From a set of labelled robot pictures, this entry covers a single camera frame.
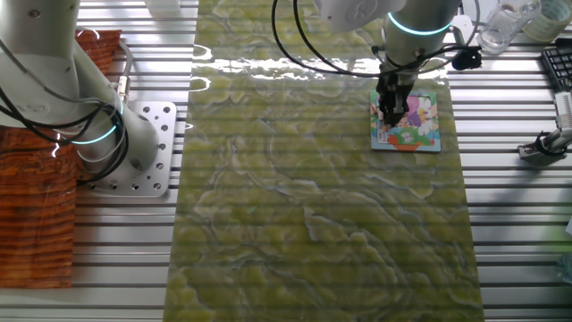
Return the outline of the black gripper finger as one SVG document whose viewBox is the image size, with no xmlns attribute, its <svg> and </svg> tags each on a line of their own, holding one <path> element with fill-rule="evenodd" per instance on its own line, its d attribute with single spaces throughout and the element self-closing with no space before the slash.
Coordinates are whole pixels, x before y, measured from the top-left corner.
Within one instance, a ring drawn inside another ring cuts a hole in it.
<svg viewBox="0 0 572 322">
<path fill-rule="evenodd" d="M 388 125 L 392 126 L 393 121 L 393 98 L 388 96 L 379 97 L 379 111 L 381 113 L 380 120 Z"/>
<path fill-rule="evenodd" d="M 398 123 L 408 113 L 408 96 L 397 95 L 395 107 L 393 108 L 392 121 Z"/>
</svg>

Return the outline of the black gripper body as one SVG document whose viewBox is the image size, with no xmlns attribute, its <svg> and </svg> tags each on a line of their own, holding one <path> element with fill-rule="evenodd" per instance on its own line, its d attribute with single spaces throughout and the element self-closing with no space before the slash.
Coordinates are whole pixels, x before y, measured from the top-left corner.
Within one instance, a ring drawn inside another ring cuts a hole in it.
<svg viewBox="0 0 572 322">
<path fill-rule="evenodd" d="M 398 72 L 393 69 L 381 67 L 381 76 L 376 85 L 376 92 L 380 99 L 388 99 L 394 96 L 396 100 L 405 101 L 413 89 L 417 80 L 417 70 L 405 70 Z"/>
</svg>

